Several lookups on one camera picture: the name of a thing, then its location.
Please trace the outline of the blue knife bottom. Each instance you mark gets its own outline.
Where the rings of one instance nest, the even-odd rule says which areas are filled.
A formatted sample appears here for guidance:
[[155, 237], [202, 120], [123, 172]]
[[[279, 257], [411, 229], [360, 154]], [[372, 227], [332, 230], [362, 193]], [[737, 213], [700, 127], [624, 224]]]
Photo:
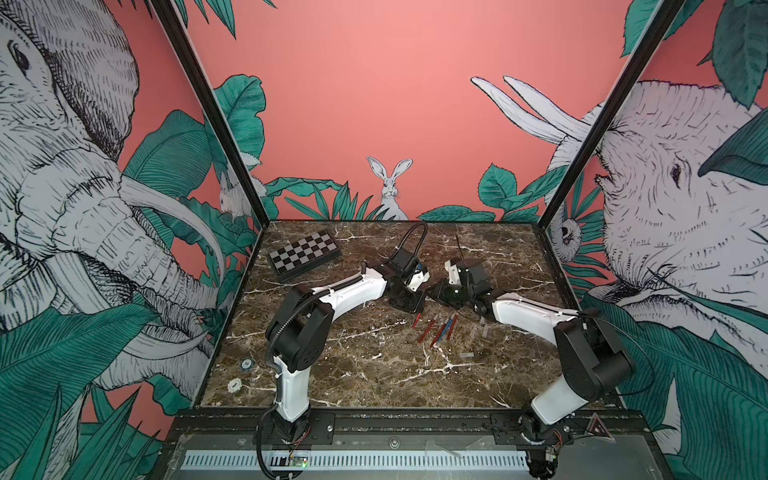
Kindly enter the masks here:
[[442, 327], [442, 329], [439, 332], [439, 335], [435, 339], [435, 344], [437, 344], [450, 330], [450, 327], [453, 324], [453, 320], [449, 319], [446, 324]]

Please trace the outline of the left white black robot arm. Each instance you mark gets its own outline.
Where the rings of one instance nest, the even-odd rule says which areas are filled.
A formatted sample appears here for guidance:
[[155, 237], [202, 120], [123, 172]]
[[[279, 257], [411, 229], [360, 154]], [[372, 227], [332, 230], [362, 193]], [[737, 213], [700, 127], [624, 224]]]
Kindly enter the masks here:
[[312, 365], [325, 349], [333, 323], [344, 314], [385, 297], [405, 313], [423, 310], [428, 267], [404, 250], [377, 265], [322, 287], [300, 284], [285, 296], [266, 332], [266, 365], [276, 380], [275, 415], [295, 424], [309, 411]]

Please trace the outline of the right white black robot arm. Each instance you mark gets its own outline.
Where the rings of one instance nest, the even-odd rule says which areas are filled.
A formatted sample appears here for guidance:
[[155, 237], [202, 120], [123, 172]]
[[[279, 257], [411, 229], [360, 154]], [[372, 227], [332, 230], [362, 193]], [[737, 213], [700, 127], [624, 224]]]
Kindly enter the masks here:
[[438, 303], [468, 307], [487, 320], [532, 334], [557, 348], [562, 374], [526, 407], [522, 424], [535, 432], [602, 398], [636, 371], [615, 327], [594, 308], [563, 309], [491, 285], [479, 260], [449, 260], [447, 276], [427, 289]]

